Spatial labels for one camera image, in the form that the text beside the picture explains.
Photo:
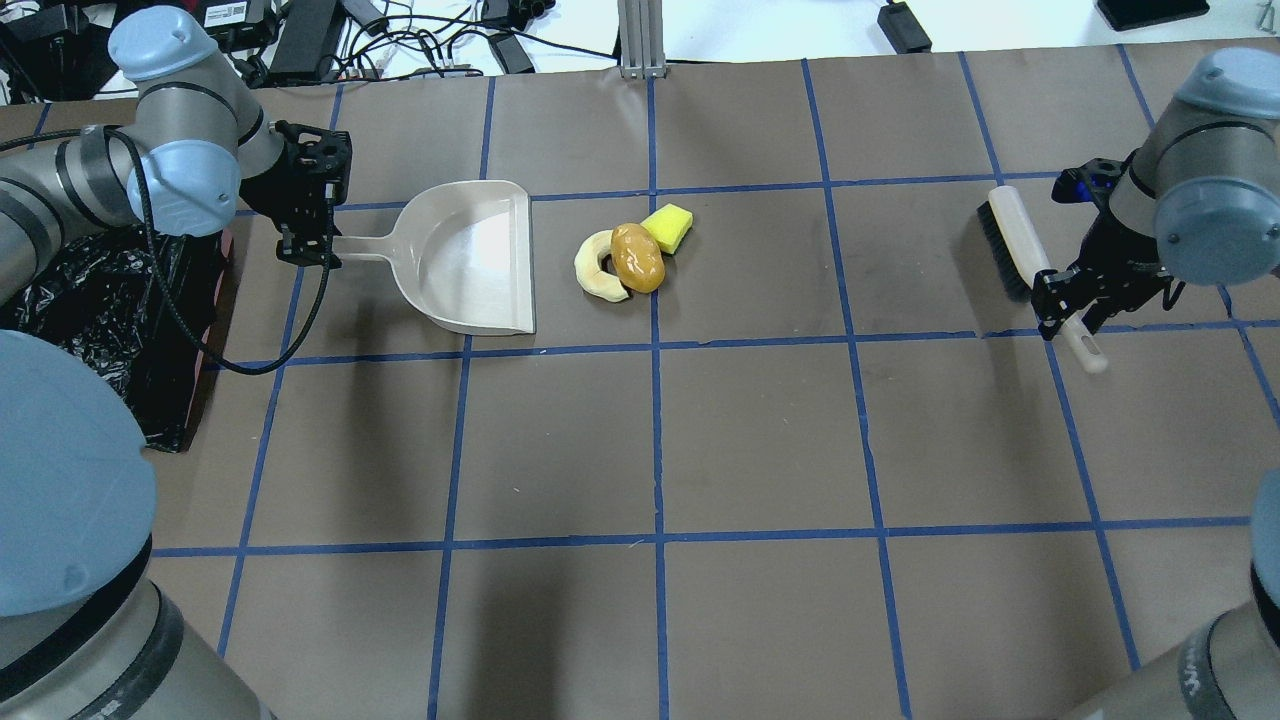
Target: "blue joint cap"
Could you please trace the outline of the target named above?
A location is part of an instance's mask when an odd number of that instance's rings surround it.
[[[218,53],[218,42],[182,9],[156,5],[120,20],[106,49],[125,78],[143,82],[195,65]]]
[[[1253,570],[1274,602],[1280,602],[1280,470],[1262,479],[1253,501]]]
[[[173,236],[205,236],[221,231],[236,217],[239,164],[220,145],[175,140],[142,156],[156,229]],[[129,172],[129,208],[142,218],[138,173]]]
[[[0,331],[0,616],[88,597],[146,543],[155,470],[115,391],[45,341]]]
[[[1256,47],[1210,53],[1174,97],[1231,115],[1280,120],[1280,55]]]
[[[1192,284],[1239,284],[1280,265],[1280,199],[1239,178],[1174,186],[1156,205],[1165,268]]]

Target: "metal pole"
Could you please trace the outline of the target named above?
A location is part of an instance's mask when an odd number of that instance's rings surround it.
[[[622,77],[667,76],[667,55],[662,50],[662,0],[618,0],[618,37],[622,41]]]

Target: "grid square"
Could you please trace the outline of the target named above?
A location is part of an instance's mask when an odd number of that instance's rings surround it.
[[[271,378],[206,373],[196,391],[191,447],[145,450],[156,469],[156,547],[228,547],[239,543],[253,483]]]
[[[858,352],[887,525],[1089,519],[1038,337]]]
[[[1228,288],[1233,315],[1240,320],[1280,320],[1280,282],[1274,275]]]
[[[1065,269],[1080,254],[1080,243],[1098,217],[1092,202],[1062,205],[1053,202],[1052,178],[1009,181],[1023,196],[1027,213],[1036,223],[1036,234],[1044,245],[1053,268]],[[1226,320],[1226,305],[1217,287],[1188,284],[1172,310],[1161,307],[1160,297],[1153,297],[1137,313],[1120,313],[1103,327],[1142,327],[1160,323],[1207,323]]]
[[[1196,40],[1190,42],[1143,42],[1125,45],[1133,74],[1147,99],[1152,119],[1160,114],[1183,85],[1187,76],[1204,55],[1221,47],[1257,47],[1276,53],[1274,38],[1236,37],[1231,40]]]
[[[36,132],[40,115],[45,111],[44,105],[9,105],[4,109],[4,123],[0,124],[0,142],[26,137]],[[22,149],[10,150],[22,152]]]
[[[1280,328],[1251,328],[1248,333],[1271,392],[1280,393]]]
[[[338,113],[338,129],[352,133],[356,150],[347,202],[407,201],[479,178],[488,87],[472,78],[347,86]],[[420,151],[403,151],[410,147]]]
[[[230,231],[232,261],[223,277],[218,319],[210,334],[225,338],[223,354],[230,360],[274,360],[283,350],[280,340],[293,283],[302,270],[275,259],[280,233],[262,215],[236,218]],[[294,332],[302,327],[310,302],[310,297],[298,296]]]
[[[1253,594],[1248,527],[1112,530],[1107,543],[1143,664]]]
[[[820,190],[662,202],[694,214],[659,290],[663,341],[845,334]]]
[[[458,361],[288,369],[253,544],[444,538]]]
[[[809,68],[832,179],[991,174],[957,55],[838,58]]]
[[[671,716],[901,717],[876,541],[667,546]]]
[[[280,717],[426,716],[438,552],[250,557],[227,661]]]
[[[1280,443],[1239,334],[1103,341],[1106,373],[1060,359],[1102,516],[1248,515]]]
[[[458,551],[439,716],[658,716],[653,546]]]
[[[799,63],[680,65],[654,101],[659,187],[822,179]]]
[[[1092,158],[1126,158],[1147,137],[1147,120],[1115,46],[966,58],[1006,173],[1056,172]]]
[[[152,557],[147,565],[147,575],[211,647],[218,647],[223,632],[234,571],[234,557]]]
[[[645,83],[617,68],[525,79],[495,79],[490,178],[530,195],[649,187]]]
[[[849,347],[662,354],[668,532],[872,525]]]
[[[859,333],[1034,325],[1005,297],[978,223],[992,182],[837,187],[845,283]]]
[[[1129,674],[1093,533],[890,539],[915,717],[1060,717]]]
[[[534,202],[534,307],[538,332],[532,336],[477,337],[476,350],[499,347],[561,347],[649,342],[649,299],[608,302],[588,295],[573,273],[573,256],[591,234],[621,223],[643,220],[645,197],[558,200]]]
[[[650,357],[472,360],[456,537],[652,533]]]
[[[338,213],[335,224],[348,236],[383,237],[392,232],[399,210]],[[294,332],[301,329],[320,286],[320,272],[305,270]],[[370,356],[398,352],[457,352],[462,336],[421,314],[401,295],[390,264],[348,260],[329,274],[320,314],[301,356]]]

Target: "table surface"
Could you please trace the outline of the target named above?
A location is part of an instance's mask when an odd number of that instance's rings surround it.
[[[280,717],[1055,716],[1247,598],[1280,287],[1117,318],[1085,375],[974,209],[1018,187],[1065,264],[1093,211],[1057,170],[1123,158],[1221,45],[261,91],[352,132],[348,234],[527,188],[539,329],[451,334],[338,270],[289,365],[206,374],[191,448],[147,455],[152,577]],[[695,223],[662,290],[586,296],[579,243],[666,202]],[[316,270],[233,229],[215,334],[262,361]]]

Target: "potato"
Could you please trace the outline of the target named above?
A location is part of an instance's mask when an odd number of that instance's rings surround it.
[[[618,279],[636,292],[653,292],[667,277],[658,241],[639,223],[622,223],[613,228],[609,254],[613,255],[613,272]]]

